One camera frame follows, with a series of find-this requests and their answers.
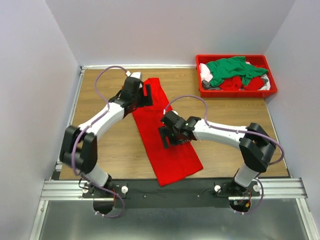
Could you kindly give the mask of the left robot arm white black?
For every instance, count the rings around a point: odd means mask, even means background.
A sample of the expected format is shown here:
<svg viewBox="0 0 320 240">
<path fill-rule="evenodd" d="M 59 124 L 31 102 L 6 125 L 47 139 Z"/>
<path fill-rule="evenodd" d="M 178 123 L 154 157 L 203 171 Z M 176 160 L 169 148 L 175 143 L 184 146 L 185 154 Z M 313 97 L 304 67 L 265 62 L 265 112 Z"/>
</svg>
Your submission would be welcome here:
<svg viewBox="0 0 320 240">
<path fill-rule="evenodd" d="M 98 165 L 98 141 L 117 122 L 138 108 L 153 105 L 151 86 L 141 72 L 129 74 L 122 89 L 90 120 L 78 127 L 69 125 L 63 136 L 59 160 L 76 176 L 91 182 L 101 198 L 112 191 L 112 177 Z"/>
</svg>

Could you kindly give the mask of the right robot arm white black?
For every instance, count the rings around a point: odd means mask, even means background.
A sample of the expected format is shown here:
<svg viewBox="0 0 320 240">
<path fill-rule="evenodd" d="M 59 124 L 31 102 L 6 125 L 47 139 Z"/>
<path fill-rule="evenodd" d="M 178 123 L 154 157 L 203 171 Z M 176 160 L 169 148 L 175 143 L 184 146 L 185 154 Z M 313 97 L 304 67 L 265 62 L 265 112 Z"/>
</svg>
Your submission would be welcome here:
<svg viewBox="0 0 320 240">
<path fill-rule="evenodd" d="M 243 165 L 232 180 L 218 183 L 216 194 L 242 196 L 259 174 L 267 171 L 276 151 L 276 142 L 257 123 L 249 126 L 230 126 L 190 116 L 184 119 L 175 111 L 166 112 L 158 129 L 164 148 L 178 146 L 191 141 L 211 141 L 234 147 L 241 152 Z"/>
</svg>

